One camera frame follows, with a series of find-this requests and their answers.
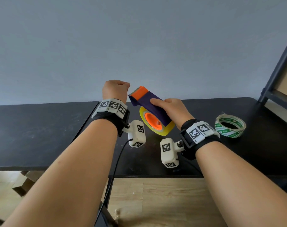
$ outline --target green striped cardboard ring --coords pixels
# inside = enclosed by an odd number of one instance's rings
[[[236,126],[237,129],[228,128],[222,125],[221,122],[232,124]],[[240,137],[242,133],[244,132],[245,128],[246,128],[246,123],[242,119],[236,116],[232,116],[232,115],[227,115],[227,114],[220,115],[216,118],[216,121],[215,121],[215,130],[221,135],[229,137],[229,138]]]

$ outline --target forearm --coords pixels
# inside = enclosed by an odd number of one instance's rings
[[[287,194],[248,162],[219,142],[196,159],[228,226],[287,226]]]
[[[116,138],[111,122],[93,121],[35,183],[4,226],[93,225]]]

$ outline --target orange plastic part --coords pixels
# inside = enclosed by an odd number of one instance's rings
[[[148,92],[148,89],[140,86],[137,90],[135,90],[130,96],[134,97],[136,100],[139,100]]]
[[[144,116],[146,121],[150,124],[151,127],[159,131],[162,129],[162,125],[160,121],[155,117],[155,115],[147,112],[145,113]]]

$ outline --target table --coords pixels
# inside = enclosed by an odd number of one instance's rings
[[[98,102],[0,106],[0,170],[46,170]]]
[[[287,123],[260,105],[253,98],[187,99],[183,103],[190,113],[198,119],[214,126],[218,115],[232,114],[243,119],[247,128],[240,138],[220,136],[222,142],[232,151],[244,158],[267,176],[287,176]],[[141,120],[139,106],[127,102],[130,110],[129,122]],[[166,137],[159,136],[145,127],[146,143],[140,148],[126,145],[119,160],[115,177],[202,177],[196,160],[189,161],[178,153],[179,166],[168,169],[161,163],[160,141],[170,137],[180,140],[179,130],[175,127]],[[109,176],[127,134],[117,139]]]

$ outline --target person's left arm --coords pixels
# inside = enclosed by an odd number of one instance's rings
[[[126,103],[129,86],[107,81],[103,98]],[[113,123],[93,121],[51,164],[3,226],[93,226],[116,139]]]

